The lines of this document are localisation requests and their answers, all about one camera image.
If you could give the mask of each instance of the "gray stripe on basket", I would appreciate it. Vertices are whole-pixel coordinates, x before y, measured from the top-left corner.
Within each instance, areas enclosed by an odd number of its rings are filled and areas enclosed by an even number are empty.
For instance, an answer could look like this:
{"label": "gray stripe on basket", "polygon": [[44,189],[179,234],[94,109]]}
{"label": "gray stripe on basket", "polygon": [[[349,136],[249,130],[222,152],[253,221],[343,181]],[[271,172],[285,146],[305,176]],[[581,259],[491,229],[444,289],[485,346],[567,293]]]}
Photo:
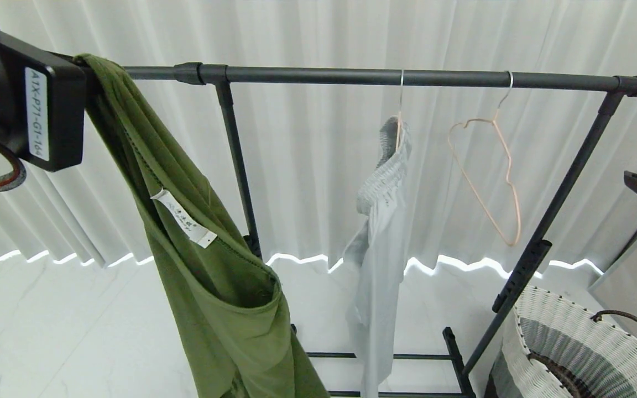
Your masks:
{"label": "gray stripe on basket", "polygon": [[508,363],[505,362],[503,351],[498,351],[498,357],[493,363],[493,368],[490,369],[490,374],[493,376],[493,385],[498,393],[496,398],[523,398],[518,386],[515,385],[513,375],[508,370]]}
{"label": "gray stripe on basket", "polygon": [[628,379],[604,356],[567,333],[522,317],[520,328],[530,350],[569,369],[589,387],[594,396],[637,396]]}

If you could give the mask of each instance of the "white curtain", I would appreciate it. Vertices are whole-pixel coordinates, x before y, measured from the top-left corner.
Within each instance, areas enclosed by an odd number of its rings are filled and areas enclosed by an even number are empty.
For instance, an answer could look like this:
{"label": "white curtain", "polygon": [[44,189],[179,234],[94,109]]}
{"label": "white curtain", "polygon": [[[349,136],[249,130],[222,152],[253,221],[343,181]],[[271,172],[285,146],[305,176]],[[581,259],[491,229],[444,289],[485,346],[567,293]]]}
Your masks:
{"label": "white curtain", "polygon": [[[232,66],[542,71],[637,75],[637,2],[148,2],[0,0],[0,26],[59,53],[94,53],[126,66],[202,61]],[[237,181],[212,86],[140,81],[177,140],[242,230]],[[232,85],[266,259],[341,255],[362,222],[356,193],[375,167],[378,130],[397,112],[399,88],[270,83]],[[508,270],[523,251],[603,93],[515,89],[499,124],[513,154],[523,212],[520,244],[498,237],[453,163],[446,136],[493,116],[502,88],[404,88],[414,153],[408,174],[410,255],[466,263],[489,257]],[[507,235],[515,212],[505,156],[485,126],[453,137],[473,183]],[[0,172],[5,166],[0,160]],[[548,259],[606,269],[637,229],[637,98],[625,98],[547,234]],[[0,255],[43,250],[109,264],[149,255],[131,195],[86,124],[83,163],[0,194]]]}

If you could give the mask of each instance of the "white and gray basket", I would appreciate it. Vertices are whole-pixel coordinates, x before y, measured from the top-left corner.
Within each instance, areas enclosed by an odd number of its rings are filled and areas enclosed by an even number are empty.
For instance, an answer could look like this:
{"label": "white and gray basket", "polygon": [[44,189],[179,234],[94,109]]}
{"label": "white and gray basket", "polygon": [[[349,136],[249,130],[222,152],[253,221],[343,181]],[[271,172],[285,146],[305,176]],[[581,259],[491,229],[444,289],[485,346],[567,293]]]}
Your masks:
{"label": "white and gray basket", "polygon": [[637,338],[602,321],[606,314],[637,321],[526,287],[504,325],[485,398],[637,398]]}

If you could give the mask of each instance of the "white label sticker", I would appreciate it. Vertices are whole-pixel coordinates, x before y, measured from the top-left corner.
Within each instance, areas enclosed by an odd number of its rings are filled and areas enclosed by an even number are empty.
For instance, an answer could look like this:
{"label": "white label sticker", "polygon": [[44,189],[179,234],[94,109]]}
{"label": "white label sticker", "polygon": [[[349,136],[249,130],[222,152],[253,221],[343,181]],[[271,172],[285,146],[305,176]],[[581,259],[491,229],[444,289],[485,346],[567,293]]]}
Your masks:
{"label": "white label sticker", "polygon": [[167,209],[174,215],[176,223],[184,230],[188,239],[199,244],[203,249],[207,248],[211,244],[217,235],[215,232],[208,230],[201,224],[195,222],[194,219],[185,211],[184,207],[179,204],[176,198],[171,192],[166,189],[161,189],[159,193],[152,196],[152,199],[161,202]]}
{"label": "white label sticker", "polygon": [[45,161],[48,156],[48,77],[25,68],[28,151]]}

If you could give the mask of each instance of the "white marble floor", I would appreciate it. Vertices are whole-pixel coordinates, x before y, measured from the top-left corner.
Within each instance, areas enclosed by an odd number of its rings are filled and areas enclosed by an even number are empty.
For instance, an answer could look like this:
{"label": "white marble floor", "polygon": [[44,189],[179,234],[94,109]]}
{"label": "white marble floor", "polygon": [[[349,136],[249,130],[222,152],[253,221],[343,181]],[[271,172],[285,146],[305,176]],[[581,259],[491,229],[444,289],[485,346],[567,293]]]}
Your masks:
{"label": "white marble floor", "polygon": [[[277,260],[273,268],[304,348],[351,350],[343,317],[351,277],[340,267],[328,274],[321,260]],[[599,305],[586,288],[595,277],[589,267],[551,266],[534,283],[594,309]],[[450,326],[466,359],[493,317],[490,306],[503,282],[489,268],[465,272],[440,264],[433,275],[410,268],[400,290],[396,351],[445,353],[441,333]],[[496,348],[491,344],[471,375],[478,396]],[[357,361],[314,364],[327,388],[357,388]],[[456,391],[457,384],[448,362],[397,361],[382,387]],[[0,398],[90,396],[197,396],[154,263],[128,259],[99,269],[47,256],[0,260]]]}

